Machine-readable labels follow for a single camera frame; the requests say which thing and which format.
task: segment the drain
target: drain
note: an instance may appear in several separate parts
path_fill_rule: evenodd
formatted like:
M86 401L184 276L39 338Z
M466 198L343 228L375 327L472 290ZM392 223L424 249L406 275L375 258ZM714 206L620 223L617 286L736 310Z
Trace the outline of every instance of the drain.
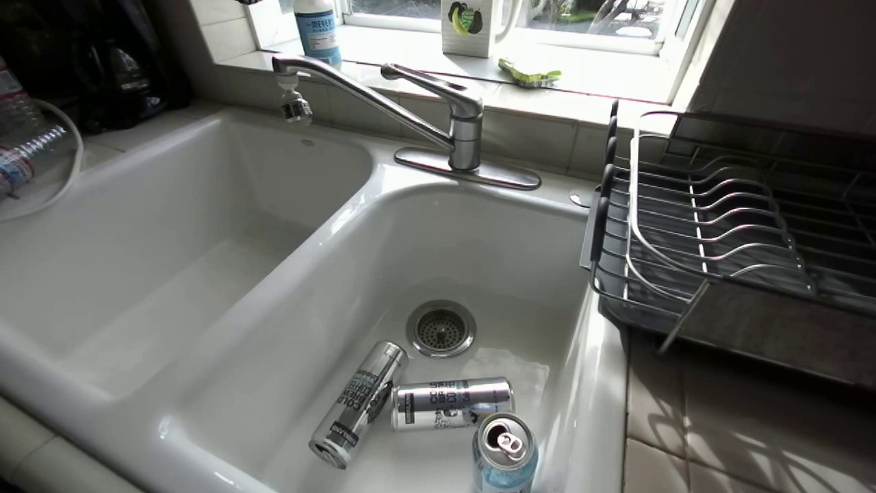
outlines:
M473 319L462 305L427 301L407 319L410 346L435 360L466 354L473 346Z

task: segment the white ceramic sink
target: white ceramic sink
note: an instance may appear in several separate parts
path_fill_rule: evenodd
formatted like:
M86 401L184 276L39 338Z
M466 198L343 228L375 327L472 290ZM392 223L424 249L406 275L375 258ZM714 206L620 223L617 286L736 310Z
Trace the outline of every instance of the white ceramic sink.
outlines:
M247 297L373 174L365 148L219 116L0 224L4 365L116 401Z
M483 189L398 168L395 148L219 112L4 224L4 394L149 490L468 493L473 427L395 434L383 413L347 472L307 450L395 341L406 383L513 380L537 490L617 493L624 354L577 269L580 180ZM406 341L435 298L477 321L457 360Z
M574 215L455 183L387 195L186 393L169 443L210 453L283 490L472 490L473 427L395 434L383 417L347 472L307 450L365 354L395 341L410 357L407 383L510 378L517 417L542 447L540 490L565 490L573 430L591 420L577 376L599 357L577 327L580 224ZM406 341L407 316L435 298L468 306L477 321L477 343L457 360L427 360Z

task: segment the sink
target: sink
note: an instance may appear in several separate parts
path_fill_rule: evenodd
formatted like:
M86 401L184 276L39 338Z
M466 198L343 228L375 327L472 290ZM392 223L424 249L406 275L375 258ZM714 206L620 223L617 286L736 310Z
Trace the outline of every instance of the sink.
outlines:
M146 490L472 490L473 427L383 413L347 472L307 450L392 341L403 383L513 380L537 490L620 490L624 354L577 269L583 183L483 189L398 168L401 145L219 111L95 161L0 224L0 393ZM407 343L429 301L472 312L466 354Z
M0 224L0 357L31 376L8 386L132 394L373 174L361 145L268 120L193 123L105 161L64 206Z
M375 343L392 341L407 350L403 383L510 378L517 417L535 430L544 463L537 490L574 490L573 472L589 472L569 463L573 450L591 439L583 430L595 426L611 439L617 426L611 443L585 443L606 457L620 456L621 435L621 409L609 421L591 421L599 417L599 383L583 383L599 378L609 357L606 335L585 321L580 228L580 215L477 187L383 195L301 265L283 301L247 327L247 341L213 354L213 368L199 371L209 378L177 393L184 397L164 420L166 447L177 457L199 457L202 468L239 472L242 484L257 479L305 493L472 490L473 427L398 434L383 413L347 472L307 450L355 365ZM455 301L472 312L472 350L429 360L410 347L407 319L427 301Z

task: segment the aluminum can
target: aluminum can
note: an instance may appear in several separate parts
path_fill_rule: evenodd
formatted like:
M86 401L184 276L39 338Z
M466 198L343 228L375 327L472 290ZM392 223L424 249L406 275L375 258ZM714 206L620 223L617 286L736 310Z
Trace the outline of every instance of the aluminum can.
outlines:
M473 434L473 490L532 493L540 450L525 421L513 413L492 413Z
M383 412L406 350L377 343L309 439L309 450L335 468L347 468L365 434Z
M432 380L395 389L395 430L435 430L477 426L488 413L513 413L507 378Z

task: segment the wire dish rack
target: wire dish rack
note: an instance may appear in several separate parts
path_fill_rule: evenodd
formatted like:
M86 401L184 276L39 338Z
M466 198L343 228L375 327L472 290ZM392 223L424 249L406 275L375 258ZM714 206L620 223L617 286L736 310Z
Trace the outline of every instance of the wire dish rack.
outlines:
M583 258L609 319L876 389L876 143L678 112L617 143L613 111Z

